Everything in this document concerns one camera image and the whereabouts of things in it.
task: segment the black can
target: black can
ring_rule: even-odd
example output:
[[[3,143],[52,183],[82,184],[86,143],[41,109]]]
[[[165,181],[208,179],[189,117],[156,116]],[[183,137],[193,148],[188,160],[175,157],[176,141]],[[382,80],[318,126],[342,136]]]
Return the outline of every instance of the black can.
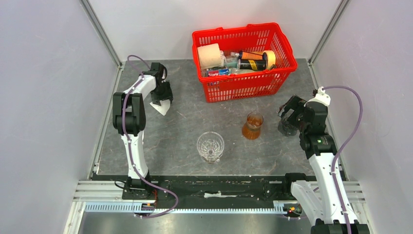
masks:
[[[253,71],[263,71],[267,67],[267,61],[265,60],[238,60],[238,69],[249,69]]]

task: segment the plastic basket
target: plastic basket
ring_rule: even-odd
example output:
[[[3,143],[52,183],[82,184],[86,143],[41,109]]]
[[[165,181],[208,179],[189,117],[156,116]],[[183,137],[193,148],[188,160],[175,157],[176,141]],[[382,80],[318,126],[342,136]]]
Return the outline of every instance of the plastic basket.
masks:
[[[297,69],[291,45],[276,23],[196,31],[192,33],[192,40],[193,59],[207,102],[273,95],[288,75]],[[214,43],[219,44],[225,55],[241,50],[273,50],[276,56],[276,68],[241,75],[202,77],[197,47]]]

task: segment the white wall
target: white wall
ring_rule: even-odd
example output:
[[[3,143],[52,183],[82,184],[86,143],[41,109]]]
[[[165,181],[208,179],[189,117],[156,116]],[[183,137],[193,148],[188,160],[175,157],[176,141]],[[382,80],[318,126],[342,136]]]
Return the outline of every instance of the white wall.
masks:
[[[277,22],[297,58],[309,58],[340,0],[90,0],[121,60],[192,59],[191,34]]]
[[[59,234],[116,67],[77,0],[3,0],[0,32],[0,233]]]
[[[347,85],[364,104],[362,125],[344,149],[376,234],[412,233],[413,1],[351,1],[316,61],[320,85]],[[346,91],[329,90],[341,145],[358,116]]]

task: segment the gray floor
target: gray floor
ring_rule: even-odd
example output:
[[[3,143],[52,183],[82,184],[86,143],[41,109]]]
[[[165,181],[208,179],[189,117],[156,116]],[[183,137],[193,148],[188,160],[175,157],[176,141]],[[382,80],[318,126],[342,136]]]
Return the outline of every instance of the gray floor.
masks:
[[[283,175],[302,172],[313,175],[300,148],[298,136],[284,137],[278,130],[279,107],[293,95],[310,99],[314,88],[304,59],[281,89],[272,96],[206,103],[192,60],[162,60],[174,101],[162,116],[145,100],[145,159],[151,175]],[[141,69],[143,63],[133,61]],[[120,78],[118,91],[129,88],[138,73],[128,64]],[[248,140],[241,134],[246,116],[258,110],[264,117],[262,134]],[[214,131],[225,141],[224,154],[218,164],[201,160],[196,149],[198,136]],[[126,175],[128,172],[124,145],[109,121],[99,165],[100,175]]]
[[[85,213],[80,234],[308,234],[307,218],[279,214],[169,214],[141,220],[126,213]]]

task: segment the brown glass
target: brown glass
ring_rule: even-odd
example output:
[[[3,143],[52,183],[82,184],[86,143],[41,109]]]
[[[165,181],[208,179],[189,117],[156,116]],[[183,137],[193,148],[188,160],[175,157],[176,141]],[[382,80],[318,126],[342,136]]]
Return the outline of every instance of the brown glass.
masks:
[[[250,140],[257,139],[261,134],[261,125],[263,122],[264,118],[260,113],[249,113],[242,129],[244,137]]]

